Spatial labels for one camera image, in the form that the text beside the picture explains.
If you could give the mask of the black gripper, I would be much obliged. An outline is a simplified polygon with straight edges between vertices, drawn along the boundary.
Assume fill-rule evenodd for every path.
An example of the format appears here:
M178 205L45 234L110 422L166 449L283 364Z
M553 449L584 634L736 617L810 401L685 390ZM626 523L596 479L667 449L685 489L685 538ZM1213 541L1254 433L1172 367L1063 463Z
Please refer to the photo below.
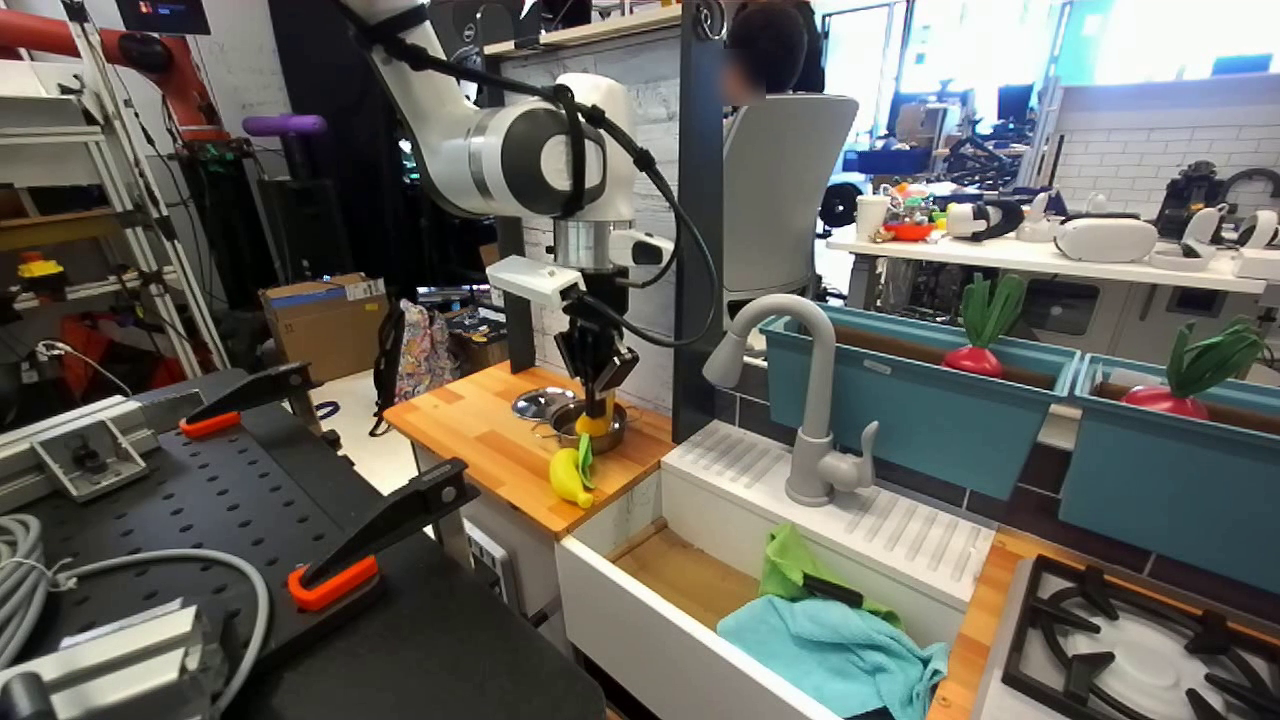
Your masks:
M573 364L582 384L582 411L592 418L596 391L618 404L622 384L633 375L642 356L626 344L628 283L622 274L588 274L584 295L573 305Z

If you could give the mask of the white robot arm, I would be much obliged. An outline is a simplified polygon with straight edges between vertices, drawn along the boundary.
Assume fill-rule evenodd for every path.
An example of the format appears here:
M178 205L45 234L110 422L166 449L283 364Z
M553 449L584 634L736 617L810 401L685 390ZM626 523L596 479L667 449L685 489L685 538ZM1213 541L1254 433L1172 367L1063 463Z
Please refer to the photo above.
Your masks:
M557 354L592 422L635 367L622 316L628 269L613 245L635 222L635 160L626 147L633 98L596 72L526 85L453 63L423 0L338 0L372 43L372 63L423 157L428 187L486 222L548 222L553 252L505 256L489 281L512 295L557 305L570 329Z

